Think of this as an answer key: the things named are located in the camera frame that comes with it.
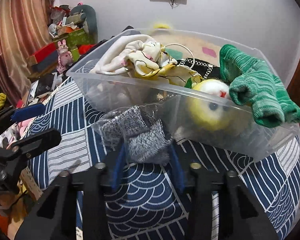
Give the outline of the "red box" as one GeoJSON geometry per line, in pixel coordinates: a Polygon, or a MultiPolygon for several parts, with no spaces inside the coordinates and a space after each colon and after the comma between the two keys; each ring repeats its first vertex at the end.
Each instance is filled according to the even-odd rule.
{"type": "Polygon", "coordinates": [[[45,45],[44,47],[40,48],[38,51],[34,52],[30,55],[26,61],[29,66],[33,66],[42,62],[46,59],[50,54],[56,51],[56,45],[54,43],[50,43],[45,45]]]}

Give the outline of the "cream drawstring pouch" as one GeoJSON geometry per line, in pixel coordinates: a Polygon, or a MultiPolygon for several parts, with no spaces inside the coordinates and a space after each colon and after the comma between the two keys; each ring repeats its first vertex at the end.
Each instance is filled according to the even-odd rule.
{"type": "Polygon", "coordinates": [[[90,73],[103,75],[124,74],[128,71],[126,56],[137,50],[143,50],[146,42],[154,41],[154,38],[145,34],[121,36],[110,46],[90,73]]]}

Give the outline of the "grey green plush chair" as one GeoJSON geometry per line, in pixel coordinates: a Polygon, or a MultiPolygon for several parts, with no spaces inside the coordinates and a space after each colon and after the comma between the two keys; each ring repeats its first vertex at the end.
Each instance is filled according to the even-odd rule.
{"type": "Polygon", "coordinates": [[[82,4],[78,5],[70,10],[70,15],[85,14],[85,20],[83,22],[83,29],[89,35],[91,35],[95,42],[97,42],[97,21],[96,12],[93,7],[82,4]]]}

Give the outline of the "yellow curved pillow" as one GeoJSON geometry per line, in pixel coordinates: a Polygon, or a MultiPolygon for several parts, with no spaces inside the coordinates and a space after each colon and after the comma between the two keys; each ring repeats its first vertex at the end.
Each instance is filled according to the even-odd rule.
{"type": "Polygon", "coordinates": [[[155,25],[153,25],[154,29],[171,29],[171,27],[168,24],[164,24],[164,23],[156,23],[155,25]]]}

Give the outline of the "pink rabbit toy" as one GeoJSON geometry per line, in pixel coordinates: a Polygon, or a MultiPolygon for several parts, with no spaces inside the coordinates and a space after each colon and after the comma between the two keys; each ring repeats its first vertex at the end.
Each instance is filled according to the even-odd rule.
{"type": "Polygon", "coordinates": [[[58,65],[57,65],[57,72],[59,74],[63,74],[63,72],[67,69],[68,66],[73,64],[73,56],[69,47],[66,45],[66,40],[63,39],[62,41],[58,41],[58,65]]]}

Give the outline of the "green knitted glove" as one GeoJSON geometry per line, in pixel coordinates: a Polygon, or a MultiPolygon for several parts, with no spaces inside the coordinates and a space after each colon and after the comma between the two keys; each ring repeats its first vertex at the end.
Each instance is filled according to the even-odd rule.
{"type": "Polygon", "coordinates": [[[266,61],[225,44],[219,51],[219,64],[221,79],[229,85],[230,98],[237,105],[249,105],[257,124],[274,128],[284,123],[300,123],[300,107],[291,100],[266,61]]]}

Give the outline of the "green cardboard box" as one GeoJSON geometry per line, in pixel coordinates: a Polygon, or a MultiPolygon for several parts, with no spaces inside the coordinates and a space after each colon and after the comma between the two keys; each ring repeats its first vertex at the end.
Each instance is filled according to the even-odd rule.
{"type": "Polygon", "coordinates": [[[66,45],[70,50],[73,50],[81,45],[89,45],[94,44],[94,36],[87,34],[84,29],[77,29],[67,34],[63,34],[59,37],[55,37],[52,39],[52,42],[58,47],[57,42],[62,42],[62,40],[66,40],[66,45]]]}

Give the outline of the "navy white patterned tablecloth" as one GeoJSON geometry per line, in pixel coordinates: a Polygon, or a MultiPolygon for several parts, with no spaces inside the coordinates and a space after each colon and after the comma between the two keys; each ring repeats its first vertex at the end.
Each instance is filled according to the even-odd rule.
{"type": "MultiPolygon", "coordinates": [[[[107,153],[92,125],[102,113],[93,109],[72,79],[66,79],[46,102],[45,113],[30,125],[28,134],[55,128],[61,143],[30,160],[28,167],[40,189],[62,171],[87,170],[107,153]]],[[[255,163],[239,153],[183,141],[181,149],[194,153],[212,171],[235,170],[261,203],[284,239],[293,225],[300,201],[300,143],[292,139],[272,155],[255,163]]],[[[178,194],[168,168],[130,164],[119,190],[106,196],[112,239],[183,239],[191,207],[188,194],[178,194]]]]}

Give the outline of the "yellow round plush toy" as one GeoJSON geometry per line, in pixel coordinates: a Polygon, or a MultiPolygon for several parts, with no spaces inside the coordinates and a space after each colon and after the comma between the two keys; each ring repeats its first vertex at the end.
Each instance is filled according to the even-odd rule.
{"type": "MultiPolygon", "coordinates": [[[[218,79],[203,80],[192,89],[230,100],[229,86],[218,79]]],[[[190,98],[188,104],[190,117],[200,128],[218,131],[225,129],[230,124],[232,113],[228,106],[197,98],[190,98]]]]}

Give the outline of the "yellow floral cloth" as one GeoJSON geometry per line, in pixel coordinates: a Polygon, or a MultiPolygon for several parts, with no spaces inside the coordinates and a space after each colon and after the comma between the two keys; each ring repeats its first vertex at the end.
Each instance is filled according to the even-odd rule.
{"type": "Polygon", "coordinates": [[[125,56],[128,67],[139,79],[160,81],[180,87],[193,88],[203,77],[192,68],[181,65],[159,42],[147,41],[140,49],[125,56]]]}

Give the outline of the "grey knitted sock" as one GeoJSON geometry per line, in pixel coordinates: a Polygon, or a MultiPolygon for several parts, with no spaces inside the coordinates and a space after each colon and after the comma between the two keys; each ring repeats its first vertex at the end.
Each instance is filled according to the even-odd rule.
{"type": "Polygon", "coordinates": [[[159,118],[159,106],[148,104],[118,108],[93,124],[106,146],[123,144],[129,163],[165,166],[170,161],[168,148],[173,138],[159,118]]]}

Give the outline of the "clear plastic storage box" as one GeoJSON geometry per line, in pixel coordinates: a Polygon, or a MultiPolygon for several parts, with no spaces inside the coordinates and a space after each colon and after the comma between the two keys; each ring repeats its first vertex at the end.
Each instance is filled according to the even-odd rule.
{"type": "Polygon", "coordinates": [[[255,161],[271,155],[300,132],[298,124],[282,124],[267,128],[254,122],[248,106],[231,100],[159,81],[136,79],[131,75],[93,74],[99,59],[75,63],[68,70],[85,99],[99,111],[107,113],[118,108],[157,104],[159,118],[176,140],[190,139],[252,157],[255,161]],[[190,117],[188,100],[197,98],[228,106],[230,124],[218,131],[197,126],[190,117]]]}

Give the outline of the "striped orange curtain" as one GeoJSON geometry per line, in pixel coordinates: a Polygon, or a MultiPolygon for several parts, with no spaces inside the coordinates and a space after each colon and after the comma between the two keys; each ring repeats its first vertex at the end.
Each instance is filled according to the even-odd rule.
{"type": "Polygon", "coordinates": [[[51,42],[55,0],[0,0],[0,90],[16,105],[30,88],[27,58],[51,42]]]}

